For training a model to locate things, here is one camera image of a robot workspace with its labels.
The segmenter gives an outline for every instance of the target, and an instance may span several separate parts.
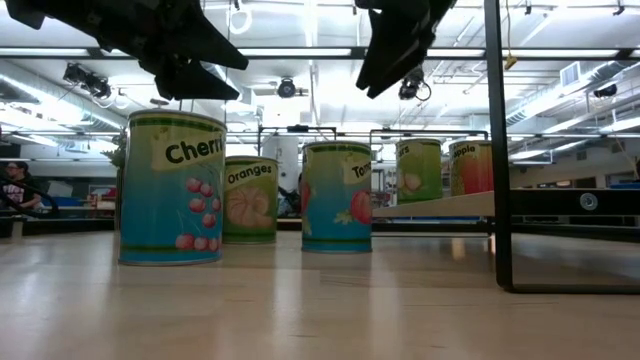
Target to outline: security camera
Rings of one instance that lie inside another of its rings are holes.
[[[296,85],[292,78],[283,78],[278,86],[278,96],[283,99],[289,99],[296,96]]]

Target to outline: cable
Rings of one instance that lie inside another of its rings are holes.
[[[424,86],[426,86],[427,89],[429,89],[429,96],[427,96],[426,98],[422,99],[420,98],[418,95],[416,95],[416,99],[420,100],[420,105],[422,105],[422,103],[429,101],[429,99],[431,99],[431,95],[433,94],[433,91],[431,90],[431,86],[429,86],[429,84],[427,84],[426,82],[424,82],[424,80],[422,81],[422,84]]]
[[[507,7],[507,61],[504,64],[504,69],[509,70],[518,62],[518,59],[511,55],[511,10],[509,9],[509,0],[505,0],[505,6]]]

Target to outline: fluorescent light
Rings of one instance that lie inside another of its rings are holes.
[[[561,138],[561,139],[596,139],[602,137],[599,134],[543,134],[543,138]]]
[[[100,52],[102,52],[102,55],[106,57],[129,57],[129,54],[118,49],[113,49],[111,50],[111,52],[108,52],[106,50],[100,50]]]
[[[616,49],[513,49],[511,55],[515,57],[566,57],[566,58],[588,58],[588,57],[613,57],[618,54]],[[502,55],[507,56],[508,50],[502,50]]]
[[[509,160],[522,160],[522,159],[528,159],[534,156],[538,156],[538,155],[542,155],[545,152],[547,152],[547,150],[529,150],[529,151],[521,151],[519,153],[515,153],[513,155],[509,156]]]
[[[351,56],[351,49],[340,48],[244,48],[244,56]]]
[[[29,136],[11,135],[11,136],[13,136],[15,138],[18,138],[18,139],[31,141],[31,142],[34,142],[34,143],[37,143],[37,144],[41,144],[41,145],[47,145],[47,146],[53,146],[53,147],[57,147],[58,146],[57,142],[55,142],[55,141],[53,141],[51,139],[48,139],[46,137],[39,136],[39,135],[29,135]]]
[[[601,128],[600,132],[615,132],[615,131],[634,128],[636,126],[640,126],[640,117],[629,119],[629,120],[618,121],[609,126],[605,126]]]
[[[514,161],[513,165],[553,165],[551,161]]]
[[[640,139],[640,134],[611,134],[609,137],[618,139]]]
[[[571,149],[572,147],[576,147],[580,144],[583,144],[585,141],[576,141],[576,142],[572,142],[572,143],[568,143],[562,146],[558,146],[557,148],[553,149],[554,151],[564,151],[564,150],[568,150]]]
[[[482,57],[484,49],[429,49],[427,50],[427,58],[429,57]]]
[[[41,162],[71,162],[73,159],[68,158],[52,158],[52,159],[31,159],[32,161],[41,161]]]
[[[508,134],[508,136],[513,136],[513,137],[535,137],[535,134]]]
[[[87,49],[73,48],[0,48],[0,56],[89,56]]]
[[[78,135],[76,131],[15,131],[16,135],[44,135],[44,136],[65,136]]]
[[[570,127],[572,127],[573,125],[576,125],[578,123],[582,122],[581,120],[578,119],[573,119],[573,120],[567,120],[564,122],[561,122],[560,124],[554,125],[546,130],[543,131],[544,134],[549,134],[549,133],[554,133],[554,132],[558,132],[558,131],[562,131],[562,130],[566,130]]]

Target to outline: ceiling pipe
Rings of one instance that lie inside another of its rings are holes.
[[[25,87],[60,99],[60,102],[65,102],[77,107],[85,116],[91,117],[92,120],[109,124],[113,128],[120,128],[127,125],[127,119],[120,114],[108,109],[102,109],[91,100],[77,95],[69,91],[69,89],[65,89],[6,60],[0,60],[0,77],[13,80]]]
[[[596,90],[602,85],[620,77],[639,63],[634,61],[609,61],[599,66],[581,61],[581,80],[574,85],[562,86],[560,79],[543,89],[525,97],[521,102],[507,111],[507,126],[513,126],[521,121],[533,118],[553,107],[556,107],[575,96]]]

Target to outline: can label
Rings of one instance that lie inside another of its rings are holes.
[[[271,159],[227,159],[225,243],[263,243],[276,238],[278,163]]]
[[[491,145],[478,142],[453,144],[451,156],[451,195],[493,191]]]
[[[225,129],[200,117],[141,113],[129,122],[120,261],[220,257]]]
[[[405,141],[396,149],[398,204],[442,197],[440,145]]]
[[[346,143],[303,150],[303,250],[371,251],[371,150]]]

